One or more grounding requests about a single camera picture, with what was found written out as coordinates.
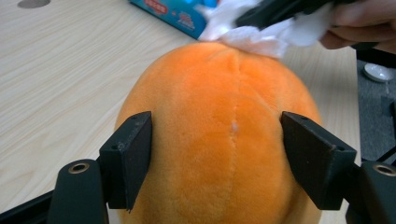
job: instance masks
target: white round object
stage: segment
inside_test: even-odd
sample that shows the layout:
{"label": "white round object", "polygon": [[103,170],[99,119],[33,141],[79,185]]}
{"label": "white round object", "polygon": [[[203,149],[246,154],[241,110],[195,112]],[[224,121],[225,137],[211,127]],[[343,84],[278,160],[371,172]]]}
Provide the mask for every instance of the white round object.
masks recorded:
{"label": "white round object", "polygon": [[387,82],[394,78],[392,71],[387,67],[375,63],[367,63],[364,65],[364,73],[367,77],[377,82]]}

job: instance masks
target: finger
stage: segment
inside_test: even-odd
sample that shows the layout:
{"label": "finger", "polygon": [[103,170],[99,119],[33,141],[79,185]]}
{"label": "finger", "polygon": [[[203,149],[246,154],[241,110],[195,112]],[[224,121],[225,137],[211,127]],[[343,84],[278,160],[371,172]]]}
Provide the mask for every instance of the finger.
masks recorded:
{"label": "finger", "polygon": [[367,27],[337,27],[331,29],[332,33],[340,38],[355,42],[382,42],[396,38],[396,30],[388,24]]}
{"label": "finger", "polygon": [[346,46],[354,45],[357,42],[345,40],[329,31],[320,39],[320,43],[326,49],[340,49]]}
{"label": "finger", "polygon": [[334,12],[334,23],[343,26],[366,26],[396,19],[394,0],[366,0],[341,5]]}
{"label": "finger", "polygon": [[389,53],[396,54],[396,39],[381,42],[377,46],[375,46],[375,49],[380,49]]}

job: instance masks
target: dark gray surface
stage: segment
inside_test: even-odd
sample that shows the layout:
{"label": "dark gray surface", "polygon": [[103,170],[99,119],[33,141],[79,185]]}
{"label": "dark gray surface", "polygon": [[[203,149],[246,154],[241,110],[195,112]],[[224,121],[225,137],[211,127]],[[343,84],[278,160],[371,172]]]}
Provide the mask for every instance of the dark gray surface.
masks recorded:
{"label": "dark gray surface", "polygon": [[[364,72],[366,62],[358,60],[361,156],[375,161],[396,146],[390,103],[396,100],[396,78],[388,84],[372,81]],[[387,161],[396,160],[396,155]]]}

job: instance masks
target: white tissue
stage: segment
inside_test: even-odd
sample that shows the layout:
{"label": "white tissue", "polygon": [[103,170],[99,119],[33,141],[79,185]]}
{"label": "white tissue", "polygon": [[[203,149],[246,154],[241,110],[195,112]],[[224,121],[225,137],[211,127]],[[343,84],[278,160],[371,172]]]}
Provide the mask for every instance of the white tissue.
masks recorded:
{"label": "white tissue", "polygon": [[332,4],[328,3],[312,14],[299,14],[263,30],[254,26],[235,27],[234,21],[260,1],[221,0],[216,8],[198,6],[196,9],[207,23],[198,39],[220,41],[245,51],[282,58],[289,45],[314,45],[331,26]]}

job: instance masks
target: wooden table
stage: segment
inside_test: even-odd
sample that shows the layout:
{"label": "wooden table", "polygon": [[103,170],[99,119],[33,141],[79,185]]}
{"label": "wooden table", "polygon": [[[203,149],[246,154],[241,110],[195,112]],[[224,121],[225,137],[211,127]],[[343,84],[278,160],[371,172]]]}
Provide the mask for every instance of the wooden table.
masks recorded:
{"label": "wooden table", "polygon": [[[0,213],[53,189],[70,161],[96,159],[120,106],[155,59],[193,42],[127,0],[0,1]],[[324,126],[360,148],[355,52],[317,45],[283,62]],[[344,223],[325,213],[323,223]]]}

